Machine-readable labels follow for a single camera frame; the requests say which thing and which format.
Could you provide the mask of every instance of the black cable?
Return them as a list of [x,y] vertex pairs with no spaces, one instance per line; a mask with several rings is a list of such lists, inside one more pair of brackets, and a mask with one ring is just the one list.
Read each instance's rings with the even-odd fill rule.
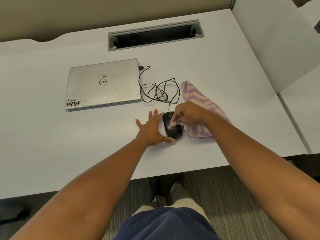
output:
[[152,190],[153,190],[153,193],[154,193],[154,195],[155,195],[155,198],[157,199],[158,207],[160,207],[160,206],[159,206],[159,201],[158,201],[158,197],[157,197],[156,191],[154,190],[154,188],[153,188],[153,186],[152,186],[152,184],[151,184],[150,178],[148,178],[148,179],[149,179],[149,183],[150,183],[150,185],[151,185],[151,188],[152,188]]
[[[180,88],[179,88],[179,85],[178,85],[177,82],[176,82],[176,78],[174,77],[174,78],[172,78],[172,79],[163,81],[163,82],[160,83],[159,85],[157,85],[156,83],[154,83],[154,84],[153,84],[153,83],[146,83],[146,84],[140,85],[140,77],[141,77],[142,73],[144,73],[144,72],[145,72],[146,70],[148,70],[150,67],[151,67],[151,66],[139,66],[139,69],[140,69],[140,70],[143,69],[143,71],[142,71],[142,72],[140,73],[140,75],[139,75],[139,80],[138,80],[138,83],[139,83],[139,86],[140,86],[141,98],[142,98],[142,100],[143,100],[144,102],[146,102],[146,103],[150,103],[151,101],[160,101],[160,102],[163,102],[163,103],[169,103],[169,108],[168,108],[168,110],[169,110],[169,112],[170,112],[170,104],[177,104],[178,101],[179,101],[179,98],[180,98]],[[166,85],[167,85],[167,83],[169,83],[169,82],[172,82],[172,83],[174,83],[174,84],[177,86],[177,92],[176,92],[176,94],[174,95],[174,97],[173,97],[170,101],[169,101],[168,94],[165,92]],[[162,90],[162,89],[160,89],[160,85],[163,84],[163,83],[164,83],[164,87],[163,87],[163,90]],[[145,93],[145,91],[143,90],[143,86],[146,86],[146,85],[152,85],[152,86],[153,86],[153,87],[151,87],[151,88],[149,89],[149,91],[148,91],[147,93]],[[155,90],[155,95],[154,95],[154,97],[150,97],[149,94],[150,94],[150,92],[151,92],[153,89]],[[144,100],[143,97],[142,97],[142,93],[143,93],[147,98],[149,98],[150,101]],[[177,99],[177,101],[173,102],[173,100],[174,100],[174,98],[177,96],[177,94],[178,94],[178,99]]]

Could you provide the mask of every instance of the leg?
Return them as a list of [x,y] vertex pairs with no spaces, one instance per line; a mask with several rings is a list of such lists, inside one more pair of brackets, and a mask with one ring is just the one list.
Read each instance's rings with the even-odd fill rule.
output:
[[172,198],[173,205],[169,207],[179,208],[188,207],[199,214],[203,215],[207,221],[209,221],[207,215],[203,211],[202,207],[199,206],[191,197],[191,195],[185,190],[185,188],[178,182],[174,183],[170,189],[170,195]]
[[142,206],[140,206],[140,208],[136,212],[134,212],[133,215],[135,215],[135,214],[137,214],[139,212],[150,211],[150,210],[153,210],[154,208],[158,208],[158,202],[159,202],[159,206],[160,207],[167,205],[166,199],[163,196],[157,195],[157,198],[155,197],[153,199],[153,201],[150,203],[150,205],[142,205]]

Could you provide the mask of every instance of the wmn sticker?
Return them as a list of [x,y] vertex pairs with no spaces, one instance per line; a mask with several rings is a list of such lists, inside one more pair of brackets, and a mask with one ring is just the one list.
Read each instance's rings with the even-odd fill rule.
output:
[[79,105],[79,104],[81,104],[81,101],[78,101],[78,102],[68,102],[68,103],[66,103],[66,105],[67,106],[70,106],[70,107],[72,107],[72,106],[77,106],[77,105]]

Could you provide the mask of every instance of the pink cloth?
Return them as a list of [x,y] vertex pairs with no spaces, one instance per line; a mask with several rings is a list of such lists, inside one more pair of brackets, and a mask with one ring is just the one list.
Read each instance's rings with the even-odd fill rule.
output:
[[[181,84],[182,95],[185,101],[191,101],[205,109],[219,114],[226,121],[231,123],[222,109],[211,101],[208,97],[203,95],[190,81],[183,81]],[[189,137],[212,137],[209,130],[203,125],[197,126],[184,126],[184,130],[188,133]]]

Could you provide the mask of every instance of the black computer mouse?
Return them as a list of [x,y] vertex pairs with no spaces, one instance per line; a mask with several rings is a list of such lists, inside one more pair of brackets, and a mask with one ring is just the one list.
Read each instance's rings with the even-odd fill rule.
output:
[[176,125],[174,127],[171,127],[170,120],[173,114],[174,114],[173,112],[167,112],[163,115],[162,119],[163,119],[165,133],[167,134],[167,136],[173,139],[177,139],[182,135],[182,127],[181,125]]

